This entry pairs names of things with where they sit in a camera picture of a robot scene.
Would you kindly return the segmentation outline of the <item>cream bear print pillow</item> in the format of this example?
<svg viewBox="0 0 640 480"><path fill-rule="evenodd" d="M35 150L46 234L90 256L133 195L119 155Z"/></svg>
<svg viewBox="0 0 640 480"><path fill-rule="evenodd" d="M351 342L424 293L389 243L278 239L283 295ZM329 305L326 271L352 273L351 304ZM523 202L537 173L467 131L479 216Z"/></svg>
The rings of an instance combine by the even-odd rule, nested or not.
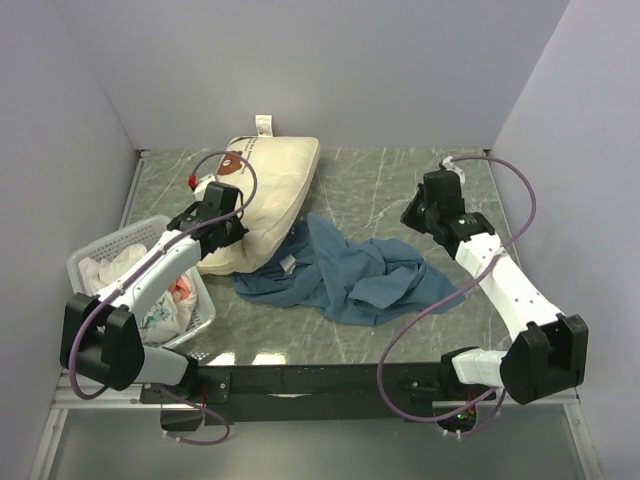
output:
<svg viewBox="0 0 640 480"><path fill-rule="evenodd" d="M251 273L265 265L288 234L310 189L321 151L319 141L276 136L269 114L257 115L255 126L255 135L235 137L227 145L248 160L257 174L257 193L241 219L248 233L203 259L197 265L202 275Z"/></svg>

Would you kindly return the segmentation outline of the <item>blue fabric pillowcase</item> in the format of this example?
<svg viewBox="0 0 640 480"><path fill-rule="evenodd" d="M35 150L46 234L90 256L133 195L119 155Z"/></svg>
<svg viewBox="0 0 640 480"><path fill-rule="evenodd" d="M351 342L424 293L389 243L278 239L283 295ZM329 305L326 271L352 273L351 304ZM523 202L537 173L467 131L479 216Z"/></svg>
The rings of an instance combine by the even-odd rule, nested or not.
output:
<svg viewBox="0 0 640 480"><path fill-rule="evenodd" d="M316 307L333 322L361 327L433 307L457 291L411 245L395 238L351 242L315 213L294 223L264 266L234 274L232 285L252 303Z"/></svg>

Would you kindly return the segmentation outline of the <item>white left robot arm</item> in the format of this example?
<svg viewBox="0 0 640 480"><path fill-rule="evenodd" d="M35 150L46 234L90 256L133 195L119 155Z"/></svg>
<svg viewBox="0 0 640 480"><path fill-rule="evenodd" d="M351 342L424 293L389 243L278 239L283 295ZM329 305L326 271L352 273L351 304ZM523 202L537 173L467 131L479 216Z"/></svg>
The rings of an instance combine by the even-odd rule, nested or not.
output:
<svg viewBox="0 0 640 480"><path fill-rule="evenodd" d="M172 219L159 242L131 269L94 296L75 294L66 304L60 363L74 393L77 378L122 391L134 383L164 385L176 401L193 399L200 388L194 359L142 343L138 324L184 272L208 254L245 234L239 215L253 201L228 184L212 182L202 200Z"/></svg>

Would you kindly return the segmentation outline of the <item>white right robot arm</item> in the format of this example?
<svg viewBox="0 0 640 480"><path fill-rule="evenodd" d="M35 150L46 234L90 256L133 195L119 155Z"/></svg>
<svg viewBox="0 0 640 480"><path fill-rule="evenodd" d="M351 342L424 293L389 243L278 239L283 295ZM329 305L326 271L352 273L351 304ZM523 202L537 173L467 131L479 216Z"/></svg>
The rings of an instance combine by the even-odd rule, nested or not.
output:
<svg viewBox="0 0 640 480"><path fill-rule="evenodd" d="M401 216L429 234L474 279L500 314L511 338L506 351L466 348L442 356L439 387L460 399L474 385L503 388L526 405L581 385L589 330L567 316L529 281L479 212L468 212L460 176L440 169L424 174Z"/></svg>

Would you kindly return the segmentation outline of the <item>white plastic laundry basket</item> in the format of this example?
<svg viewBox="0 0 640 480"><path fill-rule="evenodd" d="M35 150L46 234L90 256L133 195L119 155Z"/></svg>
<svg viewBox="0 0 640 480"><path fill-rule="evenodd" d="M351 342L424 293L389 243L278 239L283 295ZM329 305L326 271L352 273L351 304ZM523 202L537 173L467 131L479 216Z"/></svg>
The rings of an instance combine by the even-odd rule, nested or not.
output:
<svg viewBox="0 0 640 480"><path fill-rule="evenodd" d="M124 275L99 290L95 295L104 297L114 288L122 286L126 280L133 277L134 272L147 259L159 252L173 237L167 230L168 223L168 217L156 215L102 237L71 254L67 261L67 271L73 291L89 295L79 272L78 264L80 260L92 258L96 261L103 259L112 261L128 246L143 244L147 248L145 256ZM139 329L144 316L162 294L168 290L170 285L185 272L192 274L197 291L197 302L186 332L163 344L146 345L143 343L144 345L174 348L193 338L213 323L216 317L216 308L204 281L193 265L194 259L195 251L189 250L184 240L180 241L180 243L163 253L160 259L155 261L140 276L134 278L133 283L126 288L125 293L116 299L115 304L117 306L127 305L133 308L133 314Z"/></svg>

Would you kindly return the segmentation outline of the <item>white printed cloth in basket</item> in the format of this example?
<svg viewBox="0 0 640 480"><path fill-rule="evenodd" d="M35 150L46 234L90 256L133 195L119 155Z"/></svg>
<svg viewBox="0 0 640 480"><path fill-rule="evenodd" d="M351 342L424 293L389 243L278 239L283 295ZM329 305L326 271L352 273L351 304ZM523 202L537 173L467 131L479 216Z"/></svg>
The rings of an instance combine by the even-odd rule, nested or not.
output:
<svg viewBox="0 0 640 480"><path fill-rule="evenodd" d="M95 295L124 275L147 253L143 244L132 244L112 261L84 258L78 268L89 295ZM185 272L177 278L144 316L139 332L146 345L159 345L186 332L197 302L193 276Z"/></svg>

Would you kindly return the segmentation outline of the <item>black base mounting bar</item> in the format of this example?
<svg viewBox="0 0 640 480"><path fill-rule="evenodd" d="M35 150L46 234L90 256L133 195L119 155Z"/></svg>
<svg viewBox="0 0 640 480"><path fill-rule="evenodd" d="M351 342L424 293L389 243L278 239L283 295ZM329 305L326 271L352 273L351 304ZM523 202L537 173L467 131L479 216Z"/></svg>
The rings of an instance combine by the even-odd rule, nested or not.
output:
<svg viewBox="0 0 640 480"><path fill-rule="evenodd" d="M452 374L434 362L386 364L381 394L375 364L204 366L196 386L171 391L230 424L386 419L396 415L389 403L427 417L438 402L466 403L488 390Z"/></svg>

